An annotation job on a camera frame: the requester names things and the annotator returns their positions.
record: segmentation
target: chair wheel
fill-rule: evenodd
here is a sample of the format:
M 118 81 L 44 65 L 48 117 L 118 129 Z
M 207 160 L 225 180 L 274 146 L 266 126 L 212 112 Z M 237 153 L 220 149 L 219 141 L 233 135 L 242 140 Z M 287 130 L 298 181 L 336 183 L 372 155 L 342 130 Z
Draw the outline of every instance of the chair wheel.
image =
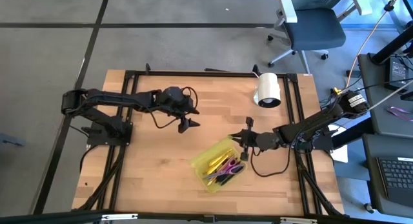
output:
M 375 210 L 372 208 L 372 204 L 371 203 L 366 203 L 364 204 L 364 209 L 367 210 L 367 212 L 373 214 L 375 212 Z

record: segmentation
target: white cable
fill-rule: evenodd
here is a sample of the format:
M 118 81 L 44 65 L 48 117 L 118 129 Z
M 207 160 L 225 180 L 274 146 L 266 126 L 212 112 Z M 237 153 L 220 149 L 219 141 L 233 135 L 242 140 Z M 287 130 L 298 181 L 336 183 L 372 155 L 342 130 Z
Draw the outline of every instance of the white cable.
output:
M 393 6 L 396 3 L 397 0 L 391 0 L 390 6 Z M 350 84 L 350 77 L 351 77 L 351 73 L 353 72 L 354 66 L 356 65 L 356 61 L 357 61 L 357 57 L 360 54 L 361 50 L 363 49 L 364 45 L 366 44 L 366 42 L 368 41 L 368 39 L 370 39 L 371 35 L 374 33 L 374 31 L 376 30 L 377 26 L 379 25 L 380 21 L 382 20 L 382 18 L 386 15 L 387 11 L 384 12 L 384 14 L 380 17 L 379 21 L 376 23 L 375 27 L 373 28 L 373 30 L 371 31 L 371 33 L 368 35 L 368 37 L 366 38 L 366 40 L 364 41 L 364 43 L 361 45 L 359 52 L 357 53 L 356 57 L 354 58 L 353 61 L 353 65 L 351 66 L 350 69 L 350 73 L 348 74 L 348 79 L 347 79 L 347 84 L 346 87 L 343 89 L 346 90 L 348 88 L 348 85 Z
M 259 78 L 259 76 L 258 76 L 255 72 L 251 72 L 251 73 L 253 73 L 254 75 L 256 75 L 257 78 Z
M 391 96 L 393 96 L 394 94 L 400 92 L 400 90 L 404 89 L 405 87 L 407 87 L 409 84 L 413 83 L 413 80 L 408 82 L 407 84 L 403 85 L 402 87 L 400 87 L 399 89 L 397 89 L 396 91 L 392 92 L 390 95 L 388 95 L 387 97 L 384 97 L 381 101 L 377 102 L 375 105 L 373 105 L 372 107 L 369 108 L 370 111 L 373 108 L 376 108 L 378 105 L 382 104 L 383 102 L 385 102 L 388 98 L 390 98 Z
M 371 31 L 371 33 L 367 36 L 366 40 L 364 40 L 364 43 L 361 45 L 359 52 L 357 52 L 354 60 L 353 60 L 353 65 L 351 66 L 350 69 L 350 73 L 348 74 L 348 79 L 347 79 L 347 84 L 346 84 L 346 88 L 348 88 L 349 84 L 350 84 L 350 78 L 351 78 L 351 73 L 353 73 L 353 69 L 354 66 L 356 65 L 356 61 L 357 61 L 357 57 L 358 55 L 360 55 L 361 50 L 364 48 L 364 46 L 366 45 L 367 41 L 370 39 L 370 37 L 372 36 L 372 34 L 374 33 L 374 31 L 376 31 L 377 26 L 379 25 L 380 21 L 382 20 L 382 18 L 386 15 L 387 11 L 384 12 L 384 14 L 380 17 L 379 21 L 377 21 L 376 25 L 374 26 L 373 30 Z

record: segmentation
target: yellow marker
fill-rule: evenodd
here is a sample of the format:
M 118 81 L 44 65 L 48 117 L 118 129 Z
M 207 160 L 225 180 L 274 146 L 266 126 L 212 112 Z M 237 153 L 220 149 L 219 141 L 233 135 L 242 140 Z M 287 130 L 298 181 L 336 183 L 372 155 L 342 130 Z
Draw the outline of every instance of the yellow marker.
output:
M 212 174 L 219 166 L 221 166 L 222 162 L 224 162 L 226 159 L 228 159 L 230 156 L 233 156 L 233 154 L 225 154 L 214 166 L 210 167 L 206 174 L 210 175 Z
M 224 154 L 222 154 L 221 156 L 217 157 L 216 159 L 212 160 L 209 163 L 209 167 L 211 167 L 212 165 L 215 165 L 220 159 L 222 159 L 222 157 L 224 157 L 225 155 L 227 155 L 228 153 L 231 152 L 231 149 L 229 149 L 227 152 L 225 152 Z

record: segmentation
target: wooden table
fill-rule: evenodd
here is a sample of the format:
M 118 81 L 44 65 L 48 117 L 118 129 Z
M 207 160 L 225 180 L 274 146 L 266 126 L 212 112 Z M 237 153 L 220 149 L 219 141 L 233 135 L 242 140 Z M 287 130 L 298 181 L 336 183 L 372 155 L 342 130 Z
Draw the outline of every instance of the wooden table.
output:
M 103 90 L 120 92 L 124 74 L 124 70 L 109 70 Z M 304 114 L 308 117 L 319 111 L 314 80 L 311 75 L 299 74 L 298 81 Z M 289 123 L 283 81 L 279 79 L 282 102 L 276 108 L 261 108 L 252 102 L 256 82 L 254 78 L 240 77 L 139 76 L 138 92 L 169 86 L 193 87 L 199 96 L 197 109 L 201 114 L 190 117 L 201 126 L 190 128 L 183 134 L 177 132 L 178 123 L 160 130 L 155 127 L 149 114 L 134 111 L 133 136 L 126 148 L 116 211 L 302 216 L 293 152 L 285 173 L 261 178 L 248 166 L 247 171 L 215 194 L 205 191 L 190 166 L 192 158 L 227 134 L 245 128 L 247 116 L 254 118 L 256 132 L 269 132 L 274 127 Z M 292 83 L 290 91 L 295 120 L 299 120 Z M 99 109 L 109 115 L 116 114 L 115 107 Z M 162 113 L 155 116 L 160 125 L 171 119 Z M 284 148 L 266 151 L 254 158 L 254 165 L 262 174 L 280 171 L 287 162 L 287 152 Z M 100 183 L 107 154 L 108 147 L 101 146 L 85 158 L 73 208 L 81 206 Z M 314 151 L 312 155 L 318 185 L 335 208 L 343 212 L 330 157 L 321 151 Z M 110 192 L 111 185 L 106 193 L 104 208 L 108 207 Z M 307 194 L 313 212 L 314 202 L 308 185 Z

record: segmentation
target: pink scissors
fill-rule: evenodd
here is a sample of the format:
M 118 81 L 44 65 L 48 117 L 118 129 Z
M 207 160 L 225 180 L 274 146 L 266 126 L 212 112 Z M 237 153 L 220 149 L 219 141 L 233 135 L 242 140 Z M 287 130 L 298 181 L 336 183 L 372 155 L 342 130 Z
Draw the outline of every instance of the pink scissors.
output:
M 219 172 L 213 173 L 211 175 L 207 175 L 205 179 L 210 179 L 214 178 L 216 176 L 220 175 L 225 175 L 225 174 L 237 174 L 241 172 L 244 169 L 244 165 L 241 164 L 241 162 L 237 162 L 236 159 L 230 159 L 230 161 L 222 168 L 219 170 Z

